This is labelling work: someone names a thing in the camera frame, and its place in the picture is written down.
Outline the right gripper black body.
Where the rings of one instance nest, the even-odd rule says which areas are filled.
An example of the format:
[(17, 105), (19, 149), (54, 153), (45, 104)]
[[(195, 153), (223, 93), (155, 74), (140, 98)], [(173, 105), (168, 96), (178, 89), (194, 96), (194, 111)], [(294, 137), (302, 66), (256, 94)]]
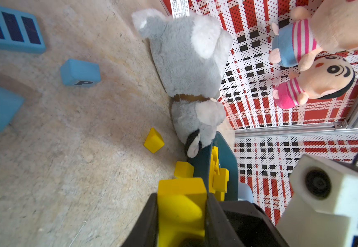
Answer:
[(225, 201), (220, 206), (246, 247), (287, 247), (265, 212), (249, 201)]

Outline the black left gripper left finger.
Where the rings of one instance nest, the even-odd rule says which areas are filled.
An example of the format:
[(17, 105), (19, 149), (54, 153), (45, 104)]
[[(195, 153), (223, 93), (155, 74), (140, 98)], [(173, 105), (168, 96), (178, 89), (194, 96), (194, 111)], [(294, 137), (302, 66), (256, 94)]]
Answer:
[(156, 247), (158, 237), (157, 193), (152, 193), (122, 247)]

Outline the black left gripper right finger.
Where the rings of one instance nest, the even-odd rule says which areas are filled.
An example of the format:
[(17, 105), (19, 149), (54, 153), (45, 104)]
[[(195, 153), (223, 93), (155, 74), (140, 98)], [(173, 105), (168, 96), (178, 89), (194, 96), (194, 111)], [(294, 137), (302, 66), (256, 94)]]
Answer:
[(209, 193), (206, 201), (205, 238), (206, 247), (243, 247), (216, 198)]

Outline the yellow arch block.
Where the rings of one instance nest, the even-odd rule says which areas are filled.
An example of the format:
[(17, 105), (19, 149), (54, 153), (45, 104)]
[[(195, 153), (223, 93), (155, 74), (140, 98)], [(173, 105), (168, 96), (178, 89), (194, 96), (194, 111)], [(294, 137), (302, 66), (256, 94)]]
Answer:
[(158, 246), (179, 247), (205, 237), (207, 191), (201, 178), (161, 180), (157, 191)]

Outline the light blue alarm clock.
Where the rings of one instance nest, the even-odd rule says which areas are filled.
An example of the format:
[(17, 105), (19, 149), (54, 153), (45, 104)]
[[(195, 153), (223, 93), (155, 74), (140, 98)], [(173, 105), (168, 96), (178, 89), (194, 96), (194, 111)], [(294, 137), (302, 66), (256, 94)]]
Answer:
[(241, 182), (238, 184), (238, 201), (254, 203), (253, 192), (249, 185)]

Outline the yellow cube near bin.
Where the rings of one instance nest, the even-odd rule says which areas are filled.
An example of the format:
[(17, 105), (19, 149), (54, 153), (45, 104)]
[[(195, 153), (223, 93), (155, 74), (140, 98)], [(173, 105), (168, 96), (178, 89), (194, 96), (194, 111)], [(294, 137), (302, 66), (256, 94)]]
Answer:
[(188, 162), (178, 161), (174, 170), (174, 176), (178, 179), (192, 178), (194, 167)]

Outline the dark teal plastic bin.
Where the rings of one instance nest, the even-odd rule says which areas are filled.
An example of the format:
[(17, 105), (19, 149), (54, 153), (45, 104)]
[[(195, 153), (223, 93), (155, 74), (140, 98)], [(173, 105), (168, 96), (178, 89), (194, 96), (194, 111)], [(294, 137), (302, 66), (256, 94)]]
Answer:
[(196, 157), (187, 159), (187, 162), (194, 167), (193, 176), (196, 178), (202, 178), (207, 188), (207, 192), (209, 192), (209, 166), (213, 147), (218, 147), (220, 167), (226, 168), (229, 171), (229, 180), (225, 201), (237, 201), (239, 183), (237, 159), (233, 151), (230, 149), (228, 143), (224, 139), (223, 135), (219, 131), (216, 132), (215, 139), (211, 145), (199, 151)]

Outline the small yellow cube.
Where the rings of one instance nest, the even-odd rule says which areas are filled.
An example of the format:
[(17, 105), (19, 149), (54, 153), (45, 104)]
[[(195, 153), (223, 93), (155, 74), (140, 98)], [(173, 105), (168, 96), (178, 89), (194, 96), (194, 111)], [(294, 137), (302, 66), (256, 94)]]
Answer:
[(162, 136), (154, 129), (151, 128), (145, 142), (144, 147), (146, 147), (151, 153), (156, 153), (165, 145)]

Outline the right hanging cartoon doll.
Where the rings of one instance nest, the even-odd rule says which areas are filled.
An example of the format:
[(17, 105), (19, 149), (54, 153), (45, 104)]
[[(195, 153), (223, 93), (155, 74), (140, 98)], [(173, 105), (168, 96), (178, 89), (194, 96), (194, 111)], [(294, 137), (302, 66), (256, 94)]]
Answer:
[(291, 109), (305, 105), (310, 99), (341, 97), (352, 87), (355, 77), (355, 71), (345, 58), (321, 57), (308, 70), (290, 74), (289, 81), (276, 86), (272, 95), (278, 107)]

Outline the hanging cartoon doll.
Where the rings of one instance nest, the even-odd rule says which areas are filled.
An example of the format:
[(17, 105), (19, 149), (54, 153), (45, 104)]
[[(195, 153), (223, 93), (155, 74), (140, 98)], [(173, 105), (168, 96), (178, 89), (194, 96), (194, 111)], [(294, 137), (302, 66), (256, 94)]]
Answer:
[(290, 74), (289, 81), (276, 86), (272, 95), (278, 107), (291, 109), (305, 105), (310, 99), (341, 97), (352, 87), (355, 77), (355, 71), (345, 58), (321, 57), (308, 70)]
[(282, 67), (308, 70), (316, 56), (358, 50), (358, 1), (323, 1), (314, 14), (298, 6), (290, 12), (292, 24), (275, 34), (269, 61)]

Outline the blue letter P cube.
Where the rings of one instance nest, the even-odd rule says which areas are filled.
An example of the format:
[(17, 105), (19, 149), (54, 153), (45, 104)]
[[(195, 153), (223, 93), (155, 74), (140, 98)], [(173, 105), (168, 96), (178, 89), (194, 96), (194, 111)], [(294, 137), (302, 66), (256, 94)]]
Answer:
[(92, 87), (101, 81), (99, 65), (81, 60), (68, 59), (60, 67), (60, 74), (65, 86)]

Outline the grey husky plush toy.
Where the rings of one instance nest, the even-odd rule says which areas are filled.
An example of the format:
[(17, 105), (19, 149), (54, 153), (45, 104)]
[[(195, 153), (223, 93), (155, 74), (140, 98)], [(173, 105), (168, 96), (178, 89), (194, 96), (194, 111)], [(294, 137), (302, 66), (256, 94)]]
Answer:
[(173, 100), (172, 122), (185, 154), (196, 157), (226, 118), (218, 98), (232, 37), (216, 18), (194, 12), (175, 19), (145, 9), (134, 12), (132, 21), (149, 40), (154, 65)]

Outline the left hanging cartoon doll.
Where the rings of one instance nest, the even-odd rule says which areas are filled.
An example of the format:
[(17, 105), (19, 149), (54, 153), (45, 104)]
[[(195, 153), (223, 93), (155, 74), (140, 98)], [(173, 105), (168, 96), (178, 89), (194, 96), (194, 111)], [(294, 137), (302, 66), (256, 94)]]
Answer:
[(290, 12), (292, 24), (275, 34), (269, 61), (282, 67), (308, 70), (316, 56), (358, 50), (358, 1), (323, 1), (314, 14), (298, 6)]

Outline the blue striped block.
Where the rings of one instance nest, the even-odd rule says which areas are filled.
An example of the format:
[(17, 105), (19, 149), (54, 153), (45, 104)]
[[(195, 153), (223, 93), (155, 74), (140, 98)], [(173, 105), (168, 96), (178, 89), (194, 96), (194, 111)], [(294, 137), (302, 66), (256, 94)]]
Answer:
[(46, 45), (37, 18), (0, 6), (0, 49), (43, 54)]

